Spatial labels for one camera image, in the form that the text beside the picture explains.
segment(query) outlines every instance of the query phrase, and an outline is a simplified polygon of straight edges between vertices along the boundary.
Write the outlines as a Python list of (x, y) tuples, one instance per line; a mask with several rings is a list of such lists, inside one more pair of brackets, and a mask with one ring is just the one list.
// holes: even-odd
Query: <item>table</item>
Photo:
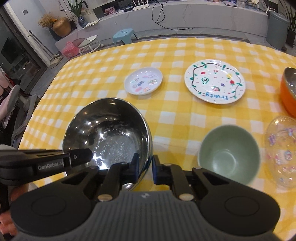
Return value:
[[(246, 80), (245, 95), (229, 105), (206, 103), (184, 84), (187, 67), (202, 59), (219, 59), (236, 67)], [(296, 232), (296, 191), (276, 186), (264, 158), (264, 132), (270, 121), (286, 115), (279, 99), (285, 67), (296, 58), (245, 42), (212, 38), (168, 38), (100, 50), (65, 64), (38, 104), (22, 138), (20, 149), (61, 149), (65, 131), (84, 106), (103, 97), (123, 98), (145, 116), (153, 135), (154, 154), (162, 163), (185, 170), (197, 165), (204, 136), (221, 124), (237, 124), (252, 133), (260, 147), (262, 163), (251, 184), (277, 200), (281, 207), (275, 233), (283, 240)], [(125, 78), (134, 70), (152, 66), (163, 73), (163, 83), (153, 93), (133, 96), (124, 90)], [(61, 178), (58, 174), (38, 186)], [(163, 190), (153, 185), (151, 171), (137, 190)]]

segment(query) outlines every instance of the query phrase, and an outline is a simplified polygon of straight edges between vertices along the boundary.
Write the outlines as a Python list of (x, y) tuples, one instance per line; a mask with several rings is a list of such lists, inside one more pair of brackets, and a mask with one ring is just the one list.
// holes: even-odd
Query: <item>blue stool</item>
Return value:
[(118, 41), (122, 41), (122, 42), (124, 42), (124, 44), (131, 44), (132, 43), (132, 41), (131, 41), (132, 34), (134, 34), (135, 37), (138, 39), (138, 37), (135, 34), (135, 31), (132, 28), (120, 30), (116, 34), (113, 35), (113, 42), (115, 45)]

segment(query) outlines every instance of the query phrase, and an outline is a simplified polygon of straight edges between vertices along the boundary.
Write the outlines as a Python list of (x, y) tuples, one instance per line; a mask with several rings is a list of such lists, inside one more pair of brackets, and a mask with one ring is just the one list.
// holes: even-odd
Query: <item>human hand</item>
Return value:
[[(22, 194), (28, 192), (28, 184), (16, 187), (12, 190), (10, 194), (11, 201), (15, 201), (19, 196)], [(10, 234), (11, 236), (17, 235), (17, 229), (11, 219), (10, 210), (7, 210), (6, 212), (1, 213), (0, 215), (0, 232), (2, 234)]]

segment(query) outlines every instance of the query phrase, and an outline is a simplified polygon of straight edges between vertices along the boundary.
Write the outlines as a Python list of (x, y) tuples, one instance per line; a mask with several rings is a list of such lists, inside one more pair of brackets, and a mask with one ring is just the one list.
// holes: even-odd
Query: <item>clear plastic container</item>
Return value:
[(296, 120), (275, 118), (265, 134), (266, 161), (276, 183), (296, 187)]

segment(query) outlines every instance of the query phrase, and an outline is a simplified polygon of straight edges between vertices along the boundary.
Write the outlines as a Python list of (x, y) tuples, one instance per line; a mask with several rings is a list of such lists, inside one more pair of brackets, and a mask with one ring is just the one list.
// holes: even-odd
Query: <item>green ceramic bowl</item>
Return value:
[(203, 139), (198, 163), (221, 176), (248, 184), (259, 170), (259, 148), (245, 129), (223, 125), (211, 130)]

